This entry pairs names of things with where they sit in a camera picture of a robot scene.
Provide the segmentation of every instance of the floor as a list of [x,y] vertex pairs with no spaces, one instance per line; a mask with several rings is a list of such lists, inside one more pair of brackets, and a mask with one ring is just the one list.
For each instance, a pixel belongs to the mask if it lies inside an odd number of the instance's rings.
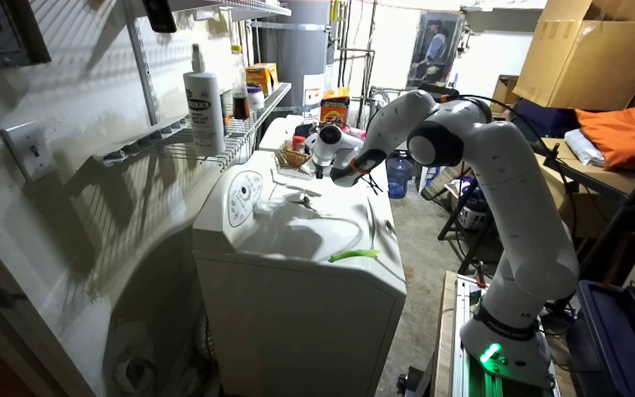
[[397,379],[407,366],[426,369],[436,341],[441,291],[444,271],[456,271],[458,257],[436,234],[447,212],[422,201],[413,189],[400,201],[389,201],[398,234],[407,300],[393,340],[376,397],[394,397]]

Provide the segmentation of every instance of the black cable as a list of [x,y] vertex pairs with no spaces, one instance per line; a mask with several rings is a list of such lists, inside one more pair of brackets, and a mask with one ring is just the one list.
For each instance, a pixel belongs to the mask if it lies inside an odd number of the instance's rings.
[[452,248],[452,252],[454,252],[454,256],[456,256],[458,261],[464,261],[464,257],[466,257],[466,256],[464,256],[464,249],[460,248],[458,237],[456,237],[456,238],[447,238],[447,242],[450,242],[450,248]]
[[464,230],[462,230],[462,224],[458,224],[460,227],[460,232],[456,234],[456,249],[458,249],[458,254],[460,254],[460,261],[464,261],[466,257],[466,249],[464,249],[464,241],[462,241],[462,237],[464,237]]
[[590,201],[590,206],[594,207],[594,212],[604,218],[604,223],[610,220],[609,213],[604,213],[604,210],[599,207],[598,199]]
[[563,197],[567,197],[567,201],[569,201],[569,210],[570,210],[570,241],[576,241],[576,237],[578,237],[578,202],[576,202],[576,197],[572,197],[572,191],[570,191],[570,182],[567,182],[567,177],[563,177],[563,171],[558,167],[558,175],[559,175],[559,178],[561,178],[561,189],[563,189]]
[[542,136],[535,132],[537,127],[534,127],[534,123],[529,122],[529,117],[519,114],[513,105],[497,101],[494,96],[485,96],[485,94],[458,94],[460,99],[481,99],[481,101],[492,101],[497,103],[499,108],[513,112],[529,130],[531,135],[537,139],[542,154],[548,154],[551,148],[546,148],[546,143],[542,142]]

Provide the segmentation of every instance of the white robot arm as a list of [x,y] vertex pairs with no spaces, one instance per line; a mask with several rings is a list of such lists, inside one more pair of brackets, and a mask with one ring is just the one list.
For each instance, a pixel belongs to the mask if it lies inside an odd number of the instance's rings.
[[535,317],[546,300],[572,294],[578,257],[527,139],[508,122],[492,123],[483,103],[436,105],[413,91],[376,112],[356,157],[331,169],[332,180],[353,186],[405,139],[422,166],[471,166],[505,248],[473,320],[460,328],[464,351],[497,377],[548,387]]

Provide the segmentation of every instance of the white bottle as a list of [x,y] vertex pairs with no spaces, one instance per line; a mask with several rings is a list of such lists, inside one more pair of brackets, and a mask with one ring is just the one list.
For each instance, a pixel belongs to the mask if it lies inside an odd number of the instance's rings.
[[218,77],[204,72],[200,46],[192,44],[192,72],[182,74],[189,127],[200,157],[215,157],[224,149],[224,123]]

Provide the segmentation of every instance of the green light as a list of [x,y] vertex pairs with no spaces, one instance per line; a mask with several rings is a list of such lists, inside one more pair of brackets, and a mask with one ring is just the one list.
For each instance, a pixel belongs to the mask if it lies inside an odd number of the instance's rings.
[[490,345],[485,353],[477,356],[481,363],[486,363],[494,356],[497,356],[502,351],[499,345]]

